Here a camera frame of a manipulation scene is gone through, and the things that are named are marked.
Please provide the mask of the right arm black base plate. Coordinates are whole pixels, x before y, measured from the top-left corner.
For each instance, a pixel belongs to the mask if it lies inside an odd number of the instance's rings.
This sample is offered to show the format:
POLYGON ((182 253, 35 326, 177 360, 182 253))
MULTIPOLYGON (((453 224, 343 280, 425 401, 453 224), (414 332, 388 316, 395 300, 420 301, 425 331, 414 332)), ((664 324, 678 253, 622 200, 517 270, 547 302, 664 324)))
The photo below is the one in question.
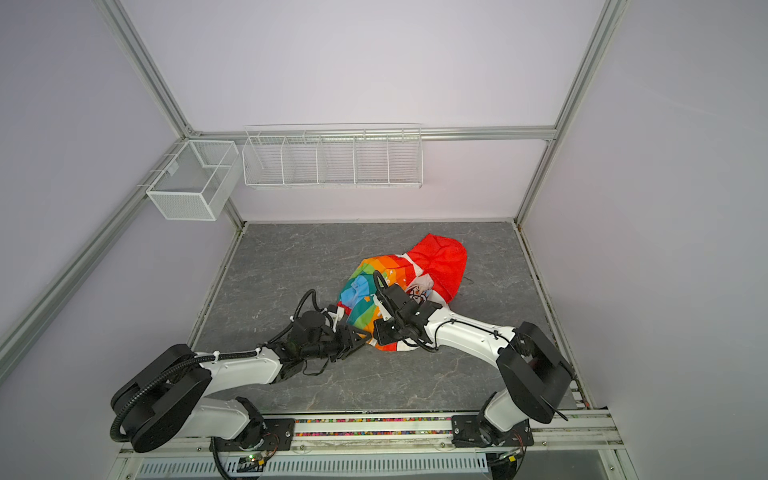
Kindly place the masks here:
POLYGON ((509 430, 493 426, 480 414, 451 417, 452 444, 459 448, 529 447, 534 444, 529 420, 509 430))

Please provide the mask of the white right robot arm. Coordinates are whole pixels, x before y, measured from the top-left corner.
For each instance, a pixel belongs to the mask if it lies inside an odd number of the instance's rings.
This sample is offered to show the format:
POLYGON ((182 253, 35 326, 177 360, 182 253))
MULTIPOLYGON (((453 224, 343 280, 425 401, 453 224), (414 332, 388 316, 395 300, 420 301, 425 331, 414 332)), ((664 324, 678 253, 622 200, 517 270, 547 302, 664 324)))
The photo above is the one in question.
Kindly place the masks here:
POLYGON ((398 285, 378 286, 376 300, 383 318, 374 322, 381 345, 403 342, 436 352, 454 348, 494 366, 504 389, 481 410, 480 421, 498 432, 530 419, 549 424, 575 379, 571 363, 535 324, 492 325, 459 315, 431 301, 416 301, 398 285))

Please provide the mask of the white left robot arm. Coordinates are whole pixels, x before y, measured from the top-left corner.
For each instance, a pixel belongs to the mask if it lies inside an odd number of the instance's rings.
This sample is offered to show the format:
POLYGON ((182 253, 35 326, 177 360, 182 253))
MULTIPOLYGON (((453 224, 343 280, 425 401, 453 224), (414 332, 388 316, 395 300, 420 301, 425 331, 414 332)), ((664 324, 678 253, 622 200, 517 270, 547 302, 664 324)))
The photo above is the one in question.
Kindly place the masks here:
POLYGON ((342 311, 310 310, 251 350, 194 352, 185 344, 166 349, 112 397, 109 436, 137 453, 176 438, 210 437, 242 449, 260 449, 279 437, 243 396, 218 400, 224 390, 270 385, 303 373, 313 359, 340 361, 366 345, 370 332, 347 324, 342 311))

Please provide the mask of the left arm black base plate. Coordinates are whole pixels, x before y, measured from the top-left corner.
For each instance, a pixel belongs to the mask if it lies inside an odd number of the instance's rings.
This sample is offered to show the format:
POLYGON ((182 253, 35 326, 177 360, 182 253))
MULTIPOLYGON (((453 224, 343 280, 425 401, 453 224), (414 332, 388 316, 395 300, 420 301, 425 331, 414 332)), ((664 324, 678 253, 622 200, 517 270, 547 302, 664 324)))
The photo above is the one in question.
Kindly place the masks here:
POLYGON ((217 438, 219 452, 277 452, 291 448, 296 420, 290 417, 267 418, 261 422, 251 421, 243 433, 234 439, 217 438))

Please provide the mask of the colourful rainbow kids jacket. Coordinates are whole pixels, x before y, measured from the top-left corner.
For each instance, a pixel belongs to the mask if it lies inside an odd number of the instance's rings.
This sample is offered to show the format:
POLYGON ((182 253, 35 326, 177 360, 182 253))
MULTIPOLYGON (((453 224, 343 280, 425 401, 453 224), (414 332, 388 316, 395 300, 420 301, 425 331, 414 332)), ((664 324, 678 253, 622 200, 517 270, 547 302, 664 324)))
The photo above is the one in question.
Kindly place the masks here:
POLYGON ((374 321, 386 316, 375 298, 376 272, 389 286, 399 285, 419 303, 430 300, 447 307, 460 289, 467 259, 461 242, 428 234, 404 254, 362 260, 344 284, 336 305, 346 309, 344 323, 373 333, 374 321))

